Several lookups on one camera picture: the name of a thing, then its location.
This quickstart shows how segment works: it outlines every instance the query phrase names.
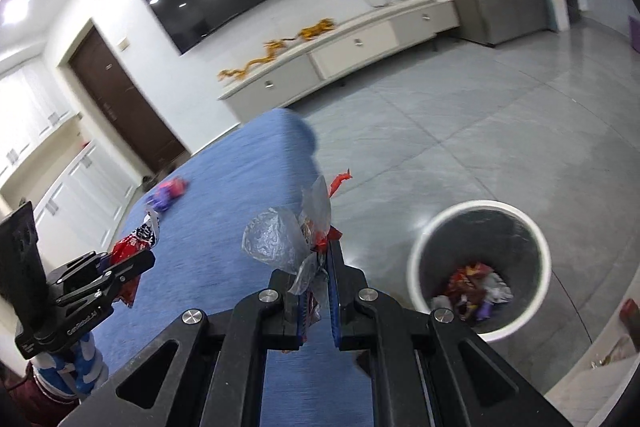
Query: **silver screw head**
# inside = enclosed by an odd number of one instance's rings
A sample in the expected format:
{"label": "silver screw head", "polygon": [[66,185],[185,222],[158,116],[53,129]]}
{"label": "silver screw head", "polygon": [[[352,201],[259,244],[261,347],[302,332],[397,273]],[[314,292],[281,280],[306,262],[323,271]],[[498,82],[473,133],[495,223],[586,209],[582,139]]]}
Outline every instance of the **silver screw head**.
{"label": "silver screw head", "polygon": [[267,288],[266,290],[262,290],[258,294],[258,299],[260,299],[261,302],[273,302],[278,299],[278,296],[279,295],[278,295],[278,292],[276,292],[276,290]]}
{"label": "silver screw head", "polygon": [[202,320],[202,312],[200,310],[187,310],[182,314],[182,321],[185,324],[197,324]]}
{"label": "silver screw head", "polygon": [[438,322],[448,324],[453,320],[453,312],[447,308],[438,308],[433,312],[433,317]]}
{"label": "silver screw head", "polygon": [[378,298],[378,292],[373,288],[363,288],[358,292],[358,298],[360,298],[361,301],[371,302]]}

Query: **robotic arm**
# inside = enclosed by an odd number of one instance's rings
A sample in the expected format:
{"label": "robotic arm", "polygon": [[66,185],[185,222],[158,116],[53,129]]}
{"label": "robotic arm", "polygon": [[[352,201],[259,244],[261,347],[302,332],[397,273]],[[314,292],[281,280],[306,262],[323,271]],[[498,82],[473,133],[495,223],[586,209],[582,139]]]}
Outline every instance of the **robotic arm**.
{"label": "robotic arm", "polygon": [[[337,241],[326,269],[336,347],[369,353],[376,427],[570,425],[450,311],[424,315],[369,288]],[[267,350],[302,345],[306,297],[287,292],[292,282],[275,270],[232,310],[185,311],[63,427],[257,427]]]}
{"label": "robotic arm", "polygon": [[[52,353],[71,361],[72,346],[155,259],[142,250],[105,267],[92,252],[46,279],[36,242],[30,203],[0,223],[0,294],[20,319],[15,340],[26,359]],[[368,353],[376,427],[570,425],[450,310],[421,314],[369,288],[361,270],[344,264],[338,241],[323,262],[335,346]],[[288,293],[293,280],[274,270],[267,288],[232,310],[185,311],[63,427],[257,427],[267,350],[303,344],[309,297]]]}

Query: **cabinet drawer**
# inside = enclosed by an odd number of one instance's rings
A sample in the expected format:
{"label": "cabinet drawer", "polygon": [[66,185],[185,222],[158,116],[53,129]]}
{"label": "cabinet drawer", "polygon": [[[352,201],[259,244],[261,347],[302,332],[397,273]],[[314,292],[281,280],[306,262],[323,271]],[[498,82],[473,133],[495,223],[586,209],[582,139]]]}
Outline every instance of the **cabinet drawer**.
{"label": "cabinet drawer", "polygon": [[392,23],[400,45],[408,46],[455,28],[458,16],[453,3],[444,2],[394,17]]}
{"label": "cabinet drawer", "polygon": [[364,66],[398,47],[389,21],[355,31],[311,53],[325,80]]}
{"label": "cabinet drawer", "polygon": [[301,55],[233,93],[226,102],[245,123],[274,107],[286,105],[318,84],[318,74],[311,61]]}

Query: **golden dragon decoration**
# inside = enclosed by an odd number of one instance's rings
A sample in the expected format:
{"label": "golden dragon decoration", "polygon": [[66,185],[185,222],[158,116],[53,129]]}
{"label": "golden dragon decoration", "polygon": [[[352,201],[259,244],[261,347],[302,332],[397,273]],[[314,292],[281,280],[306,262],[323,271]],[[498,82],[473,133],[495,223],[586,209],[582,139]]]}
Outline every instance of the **golden dragon decoration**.
{"label": "golden dragon decoration", "polygon": [[327,33],[331,30],[335,29],[335,22],[333,19],[322,19],[315,24],[314,26],[309,26],[309,28],[302,28],[298,34],[293,38],[285,38],[285,39],[277,39],[264,43],[264,49],[266,51],[266,57],[254,58],[253,60],[249,60],[242,70],[222,70],[218,73],[218,79],[224,80],[229,76],[234,76],[235,80],[244,79],[249,73],[249,69],[256,64],[267,64],[269,62],[273,62],[276,57],[282,52],[282,50],[286,49],[287,45],[285,42],[287,41],[297,41],[298,39],[302,39],[303,41],[312,41],[313,39],[318,38],[323,33]]}

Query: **white trash bin rim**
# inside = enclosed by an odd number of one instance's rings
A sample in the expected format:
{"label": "white trash bin rim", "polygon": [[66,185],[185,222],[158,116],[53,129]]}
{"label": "white trash bin rim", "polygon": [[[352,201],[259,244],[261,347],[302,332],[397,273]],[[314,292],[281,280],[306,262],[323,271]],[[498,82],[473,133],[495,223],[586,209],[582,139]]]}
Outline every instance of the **white trash bin rim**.
{"label": "white trash bin rim", "polygon": [[420,288],[420,261],[428,240],[433,237],[434,232],[444,223],[456,216],[466,214],[473,210],[498,210],[508,216],[514,217],[528,230],[537,243],[540,262],[540,277],[538,287],[529,301],[526,309],[512,322],[499,328],[498,330],[480,333],[480,337],[487,343],[496,342],[512,335],[515,331],[523,327],[533,315],[536,314],[545,299],[546,292],[551,280],[551,256],[545,236],[540,227],[523,211],[518,210],[510,204],[492,200],[465,201],[455,204],[439,213],[422,231],[422,235],[414,244],[409,262],[407,264],[406,281],[409,288],[409,295],[415,309],[422,313],[431,313],[427,302],[422,295]]}

